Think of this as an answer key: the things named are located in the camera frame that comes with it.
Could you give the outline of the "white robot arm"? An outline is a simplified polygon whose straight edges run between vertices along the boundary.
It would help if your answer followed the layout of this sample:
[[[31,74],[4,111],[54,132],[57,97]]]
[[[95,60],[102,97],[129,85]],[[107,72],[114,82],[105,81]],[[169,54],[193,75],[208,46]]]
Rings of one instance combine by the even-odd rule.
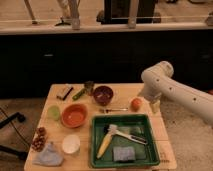
[[[213,126],[213,95],[173,80],[173,74],[173,66],[168,61],[161,61],[145,69],[141,74],[144,86],[139,96],[155,103],[164,95]]]

